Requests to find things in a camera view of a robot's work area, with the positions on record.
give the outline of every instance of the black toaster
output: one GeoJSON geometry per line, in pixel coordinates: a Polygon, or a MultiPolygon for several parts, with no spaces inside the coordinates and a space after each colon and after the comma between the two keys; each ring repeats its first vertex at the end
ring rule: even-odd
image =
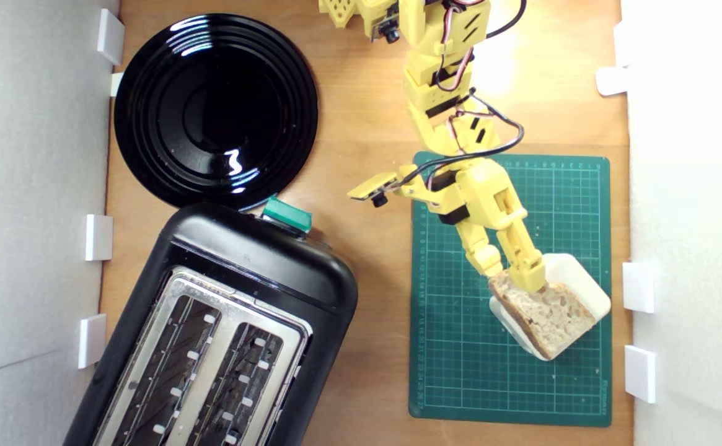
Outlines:
{"type": "Polygon", "coordinates": [[[185,206],[157,239],[64,444],[299,444],[356,302],[350,269],[302,229],[185,206]]]}

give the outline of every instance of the wooden surface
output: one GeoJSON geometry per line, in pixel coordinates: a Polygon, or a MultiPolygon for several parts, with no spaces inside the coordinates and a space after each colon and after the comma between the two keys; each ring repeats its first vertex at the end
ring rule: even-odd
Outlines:
{"type": "MultiPolygon", "coordinates": [[[[335,29],[318,14],[316,0],[121,3],[125,63],[166,25],[204,12],[234,12],[287,34],[312,65],[319,134],[309,163],[280,197],[313,212],[315,225],[349,259],[360,300],[304,444],[633,444],[633,401],[622,376],[623,345],[630,342],[620,277],[620,264],[629,256],[626,104],[622,97],[598,96],[594,82],[596,68],[614,61],[611,29],[619,21],[619,2],[531,2],[516,27],[477,46],[474,68],[482,97],[525,125],[517,152],[603,155],[611,161],[614,422],[607,429],[408,414],[410,204],[392,197],[389,205],[374,209],[345,196],[369,176],[408,163],[420,149],[402,89],[403,40],[369,43],[357,17],[348,28],[335,29]]],[[[491,26],[509,20],[516,8],[517,0],[494,2],[491,26]]],[[[115,218],[115,246],[113,260],[105,264],[101,299],[109,332],[173,211],[131,176],[111,135],[107,213],[115,218]]]]}

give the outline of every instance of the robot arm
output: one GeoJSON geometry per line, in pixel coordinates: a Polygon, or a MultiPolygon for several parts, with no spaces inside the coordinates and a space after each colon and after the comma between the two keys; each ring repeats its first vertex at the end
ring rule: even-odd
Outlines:
{"type": "Polygon", "coordinates": [[[488,277],[502,271],[500,253],[485,230],[494,229],[517,286],[529,292],[543,288],[542,254],[523,225],[527,211],[507,172],[487,158],[517,144],[522,127],[478,99],[470,85],[474,45],[488,38],[488,0],[320,0],[320,8],[339,27],[350,14],[360,14],[371,40],[394,42],[401,33],[411,48],[403,74],[408,112],[423,146],[445,157],[426,182],[418,173],[429,166],[409,165],[376,175],[348,195],[375,206],[388,201],[386,192],[423,201],[454,225],[466,258],[488,277]],[[500,145],[494,118],[517,126],[516,141],[500,145]]]}

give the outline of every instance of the white bracket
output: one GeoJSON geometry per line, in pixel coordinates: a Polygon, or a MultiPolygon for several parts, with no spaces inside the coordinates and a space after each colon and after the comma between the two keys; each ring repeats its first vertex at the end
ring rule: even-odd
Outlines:
{"type": "Polygon", "coordinates": [[[113,65],[121,64],[124,32],[123,23],[112,15],[112,12],[108,11],[108,9],[103,8],[99,16],[97,51],[113,65]]]}
{"type": "Polygon", "coordinates": [[[603,96],[625,93],[630,83],[628,66],[633,61],[633,38],[626,22],[619,22],[614,27],[615,66],[601,67],[595,72],[598,92],[603,96]]]}
{"type": "Polygon", "coordinates": [[[625,391],[645,403],[656,401],[656,354],[625,346],[625,391]]]}
{"type": "Polygon", "coordinates": [[[86,217],[86,260],[112,259],[112,217],[88,214],[86,217]]]}
{"type": "Polygon", "coordinates": [[[86,368],[102,357],[107,338],[107,321],[106,314],[80,319],[80,350],[77,355],[77,368],[86,368]]]}
{"type": "Polygon", "coordinates": [[[115,96],[118,94],[118,85],[121,84],[121,79],[123,79],[123,73],[113,73],[112,78],[110,79],[110,96],[111,98],[115,98],[115,96]]]}
{"type": "Polygon", "coordinates": [[[655,312],[653,272],[641,263],[622,263],[622,303],[627,310],[655,312]]]}

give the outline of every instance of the green cutting mat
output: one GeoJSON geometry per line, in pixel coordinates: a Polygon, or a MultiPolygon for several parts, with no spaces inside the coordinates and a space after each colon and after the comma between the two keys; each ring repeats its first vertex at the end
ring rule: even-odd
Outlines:
{"type": "MultiPolygon", "coordinates": [[[[420,152],[415,163],[434,160],[420,152]]],[[[534,245],[569,252],[607,294],[609,164],[605,158],[496,155],[509,172],[534,245]]],[[[495,233],[489,232],[491,240],[495,233]]],[[[611,423],[611,320],[555,361],[522,350],[488,307],[487,282],[465,260],[453,226],[413,207],[410,412],[442,418],[564,426],[611,423]]]]}

